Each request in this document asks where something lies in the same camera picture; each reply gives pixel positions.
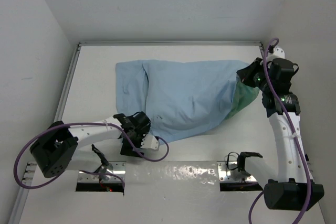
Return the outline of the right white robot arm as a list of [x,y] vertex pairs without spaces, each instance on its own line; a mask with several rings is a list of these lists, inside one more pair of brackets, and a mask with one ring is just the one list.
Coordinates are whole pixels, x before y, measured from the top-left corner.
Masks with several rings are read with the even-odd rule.
[[268,209],[307,211],[324,196],[324,188],[304,168],[306,157],[299,133],[301,110],[297,96],[289,90],[291,78],[299,68],[289,60],[275,58],[267,62],[265,70],[262,62],[256,58],[237,75],[242,84],[262,92],[262,104],[274,132],[278,172],[256,152],[241,152],[236,164],[225,162],[226,170],[241,179],[253,176],[263,190]]

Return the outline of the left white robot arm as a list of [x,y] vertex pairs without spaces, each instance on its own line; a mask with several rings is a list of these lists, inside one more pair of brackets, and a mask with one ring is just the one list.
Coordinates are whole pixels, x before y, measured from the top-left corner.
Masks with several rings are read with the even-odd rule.
[[150,119],[144,112],[131,116],[115,114],[89,125],[66,126],[63,121],[57,121],[29,151],[46,178],[58,176],[67,169],[94,172],[105,163],[103,152],[88,151],[86,146],[117,140],[120,155],[140,157],[144,150],[159,148],[157,138],[150,134],[150,127]]

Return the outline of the light blue pillowcase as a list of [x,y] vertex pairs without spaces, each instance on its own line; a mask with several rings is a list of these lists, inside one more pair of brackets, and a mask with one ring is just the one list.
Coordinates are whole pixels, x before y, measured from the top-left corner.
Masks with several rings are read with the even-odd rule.
[[116,108],[144,112],[151,133],[174,142],[219,126],[250,105],[258,89],[241,83],[239,60],[137,60],[115,66]]

